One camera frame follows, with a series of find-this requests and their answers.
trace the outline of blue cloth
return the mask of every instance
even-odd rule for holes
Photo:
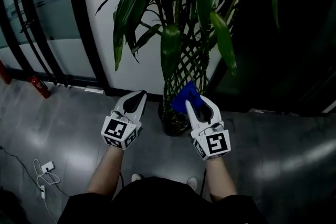
[[[198,93],[193,81],[188,82],[177,94],[172,103],[173,110],[186,114],[187,108],[185,106],[185,100],[190,101],[196,109],[203,105],[201,95]]]

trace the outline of black shirt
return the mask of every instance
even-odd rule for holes
[[[266,223],[251,197],[233,195],[212,204],[186,184],[157,177],[127,185],[112,201],[93,193],[72,196],[58,223],[121,221]]]

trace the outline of floor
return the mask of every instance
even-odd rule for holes
[[[59,187],[69,195],[79,194],[107,149],[100,131],[118,98],[49,87],[52,96],[44,100],[28,83],[14,80],[7,86],[0,80],[0,145],[18,155],[34,178],[34,159],[41,164],[54,161]],[[125,183],[132,173],[141,173],[179,182],[196,176],[201,185],[203,161],[188,136],[163,133],[157,108],[157,103],[147,103],[143,133],[125,153]],[[269,223],[301,223],[309,208],[335,189],[336,115],[300,118],[222,112],[222,118],[232,145],[224,157],[229,172],[238,192],[252,196]],[[32,224],[53,223],[21,164],[3,151],[0,185],[21,199]],[[46,195],[58,219],[68,198],[55,186],[47,186]]]

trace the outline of white cable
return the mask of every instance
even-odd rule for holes
[[[60,179],[57,175],[55,175],[55,174],[53,174],[53,173],[45,172],[45,173],[39,174],[38,171],[37,171],[37,169],[36,169],[35,162],[38,163],[38,166],[39,166],[39,168],[40,168],[41,171],[42,171],[42,168],[41,168],[41,163],[40,163],[40,161],[39,161],[38,159],[35,159],[34,162],[33,162],[33,165],[34,165],[35,172],[36,172],[36,174],[37,174],[36,183],[37,183],[37,185],[39,186],[39,188],[41,188],[40,184],[38,183],[38,179],[39,179],[39,178],[42,178],[48,185],[58,184],[58,183],[61,182],[61,179]],[[49,183],[49,181],[46,180],[46,179],[43,177],[43,176],[46,175],[46,174],[53,175],[53,176],[57,177],[57,178],[58,178],[58,181],[54,181],[53,183]]]
[[[43,199],[43,201],[44,201],[44,204],[46,205],[46,207],[47,207],[47,210],[48,210],[48,212],[49,212],[49,214],[50,214],[50,216],[51,216],[51,218],[52,218],[52,220],[57,224],[57,221],[54,219],[54,217],[53,217],[53,215],[51,214],[51,212],[50,212],[50,210],[49,210],[49,207],[48,207],[48,205],[47,205],[47,202],[46,202],[46,200],[45,199]]]

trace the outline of person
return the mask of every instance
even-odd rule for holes
[[[266,223],[252,198],[237,194],[222,157],[206,161],[212,203],[186,184],[157,177],[133,181],[112,200],[123,156],[123,150],[112,146],[108,148],[92,176],[87,192],[69,198],[58,223],[141,220]]]

